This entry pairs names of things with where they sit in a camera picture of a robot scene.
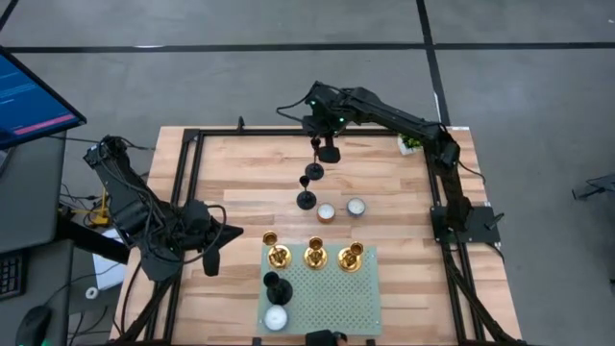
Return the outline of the white paper sheet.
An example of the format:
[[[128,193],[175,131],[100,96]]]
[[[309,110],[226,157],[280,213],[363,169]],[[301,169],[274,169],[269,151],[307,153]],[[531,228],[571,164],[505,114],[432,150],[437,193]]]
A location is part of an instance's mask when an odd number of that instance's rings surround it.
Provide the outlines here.
[[[122,284],[125,277],[126,265],[112,259],[106,259],[93,254],[96,286],[99,290],[107,290]]]

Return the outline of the green plant in white pot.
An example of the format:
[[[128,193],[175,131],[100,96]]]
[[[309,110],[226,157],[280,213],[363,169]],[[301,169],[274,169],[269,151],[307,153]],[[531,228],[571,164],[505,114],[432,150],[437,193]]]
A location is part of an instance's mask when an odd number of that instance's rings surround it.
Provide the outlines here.
[[[422,143],[415,138],[405,135],[398,135],[398,147],[403,156],[408,156],[423,150]]]

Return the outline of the grey desk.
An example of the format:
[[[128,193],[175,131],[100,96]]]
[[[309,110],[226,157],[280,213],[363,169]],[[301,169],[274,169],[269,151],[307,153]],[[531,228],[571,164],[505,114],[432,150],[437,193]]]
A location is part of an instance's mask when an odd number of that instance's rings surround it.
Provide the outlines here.
[[[25,293],[0,300],[0,346],[14,346],[20,321],[46,305],[49,346],[65,346],[73,243],[55,239],[66,133],[21,144],[0,175],[0,255],[25,249]]]

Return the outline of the black computer mouse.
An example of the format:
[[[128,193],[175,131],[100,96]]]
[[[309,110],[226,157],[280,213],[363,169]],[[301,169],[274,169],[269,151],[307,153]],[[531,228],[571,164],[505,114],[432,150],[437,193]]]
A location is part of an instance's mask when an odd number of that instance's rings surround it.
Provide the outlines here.
[[[15,335],[15,346],[43,346],[52,310],[41,305],[29,309]]]

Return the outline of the black keyboard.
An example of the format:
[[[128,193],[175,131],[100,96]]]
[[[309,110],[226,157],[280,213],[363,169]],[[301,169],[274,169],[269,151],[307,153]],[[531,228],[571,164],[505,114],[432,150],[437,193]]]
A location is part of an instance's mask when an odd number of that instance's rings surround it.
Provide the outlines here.
[[[25,260],[22,251],[0,254],[0,301],[24,293],[27,277]]]

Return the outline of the white tealight candle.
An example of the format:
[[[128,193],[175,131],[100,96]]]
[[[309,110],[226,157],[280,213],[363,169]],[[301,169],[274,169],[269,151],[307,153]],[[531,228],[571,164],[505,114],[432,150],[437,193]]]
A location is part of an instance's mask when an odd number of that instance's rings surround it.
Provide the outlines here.
[[[272,332],[278,332],[285,328],[288,322],[288,314],[283,306],[271,306],[264,314],[263,323]]]

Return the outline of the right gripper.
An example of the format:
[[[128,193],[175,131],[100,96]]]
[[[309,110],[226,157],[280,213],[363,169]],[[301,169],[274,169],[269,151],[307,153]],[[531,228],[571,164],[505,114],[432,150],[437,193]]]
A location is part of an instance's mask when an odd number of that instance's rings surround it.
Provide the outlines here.
[[[340,151],[334,146],[333,137],[346,124],[340,111],[341,96],[331,87],[316,81],[310,88],[305,104],[311,108],[311,115],[303,117],[303,129],[311,137],[311,144],[318,160],[338,163]]]

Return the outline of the black candlestick holder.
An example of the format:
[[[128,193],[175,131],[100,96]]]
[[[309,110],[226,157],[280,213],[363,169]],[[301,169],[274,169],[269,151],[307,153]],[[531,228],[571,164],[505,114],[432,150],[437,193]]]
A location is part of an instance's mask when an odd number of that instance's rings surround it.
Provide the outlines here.
[[[266,297],[273,305],[284,306],[290,302],[293,295],[293,287],[286,279],[281,278],[276,272],[270,271],[263,277],[266,287]]]
[[[311,210],[315,207],[317,198],[313,192],[308,190],[310,178],[307,175],[301,176],[299,183],[304,190],[298,194],[296,203],[301,210]]]
[[[324,176],[324,168],[318,162],[318,152],[319,152],[320,144],[321,144],[321,139],[318,137],[313,137],[310,140],[310,145],[313,150],[313,162],[306,166],[305,175],[311,181],[318,181],[322,179]]]

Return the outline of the black aluminium table frame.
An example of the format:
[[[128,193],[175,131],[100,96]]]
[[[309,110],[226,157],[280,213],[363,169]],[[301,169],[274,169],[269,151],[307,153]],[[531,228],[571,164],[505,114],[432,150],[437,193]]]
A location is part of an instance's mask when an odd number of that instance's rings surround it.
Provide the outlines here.
[[[150,282],[133,250],[117,315],[127,320],[113,333],[118,346],[301,345],[300,335],[257,333],[259,287],[268,270],[263,234],[281,244],[307,247],[313,236],[343,248],[358,241],[377,248],[382,332],[348,335],[353,345],[517,345],[521,341],[504,268],[479,243],[440,243],[433,237],[432,207],[447,207],[440,177],[424,153],[403,157],[396,134],[381,127],[351,127],[336,140],[341,161],[311,184],[320,202],[335,206],[321,223],[295,199],[299,178],[312,160],[298,126],[164,127],[149,185],[176,206],[199,199],[214,215],[243,228],[221,250],[219,274],[200,263],[183,267],[166,284]],[[347,202],[360,198],[365,213],[352,217]]]

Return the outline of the yellow clamp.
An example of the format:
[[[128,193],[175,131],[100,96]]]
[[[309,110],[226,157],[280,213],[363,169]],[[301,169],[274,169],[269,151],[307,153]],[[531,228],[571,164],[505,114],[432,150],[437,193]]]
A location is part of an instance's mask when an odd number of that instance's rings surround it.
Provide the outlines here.
[[[86,225],[94,229],[105,228],[110,224],[111,218],[108,209],[108,193],[103,189],[101,197],[93,203],[92,208],[86,215]]]

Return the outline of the gold candlestick holder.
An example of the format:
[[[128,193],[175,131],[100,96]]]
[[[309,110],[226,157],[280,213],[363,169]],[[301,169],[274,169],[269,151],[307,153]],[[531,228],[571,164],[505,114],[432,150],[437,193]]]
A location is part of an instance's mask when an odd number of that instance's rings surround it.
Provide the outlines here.
[[[273,231],[267,231],[262,242],[269,247],[267,251],[268,264],[274,269],[285,269],[292,262],[292,254],[289,248],[278,242],[278,236]]]
[[[348,247],[341,249],[337,255],[337,263],[342,271],[347,273],[355,273],[362,266],[362,255],[364,246],[362,243],[355,241]]]
[[[328,262],[328,254],[324,248],[323,239],[313,236],[308,241],[307,249],[304,252],[304,263],[312,270],[323,269]]]

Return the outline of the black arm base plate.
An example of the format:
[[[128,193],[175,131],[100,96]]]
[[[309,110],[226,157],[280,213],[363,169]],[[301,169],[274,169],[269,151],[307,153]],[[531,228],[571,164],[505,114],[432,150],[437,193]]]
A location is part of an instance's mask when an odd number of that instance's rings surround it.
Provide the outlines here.
[[[440,243],[499,243],[498,223],[504,217],[496,215],[491,207],[474,207],[470,212],[465,230],[455,232],[446,224],[446,207],[432,207],[430,218],[433,237]]]

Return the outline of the computer monitor blue screen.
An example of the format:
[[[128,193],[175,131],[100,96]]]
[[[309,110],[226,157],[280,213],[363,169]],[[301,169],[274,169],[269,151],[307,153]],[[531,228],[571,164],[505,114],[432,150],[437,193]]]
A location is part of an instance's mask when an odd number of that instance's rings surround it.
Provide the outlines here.
[[[0,45],[0,150],[86,123],[83,114]]]

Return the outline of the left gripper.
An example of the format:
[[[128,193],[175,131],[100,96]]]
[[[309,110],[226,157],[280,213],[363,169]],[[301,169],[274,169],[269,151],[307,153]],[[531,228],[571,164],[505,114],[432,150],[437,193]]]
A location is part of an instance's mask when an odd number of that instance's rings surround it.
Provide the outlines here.
[[[210,214],[209,207],[202,201],[192,200],[184,205],[185,225],[181,247],[186,251],[196,251],[184,264],[200,261],[205,274],[215,277],[219,274],[220,248],[240,237],[244,229],[219,224]]]

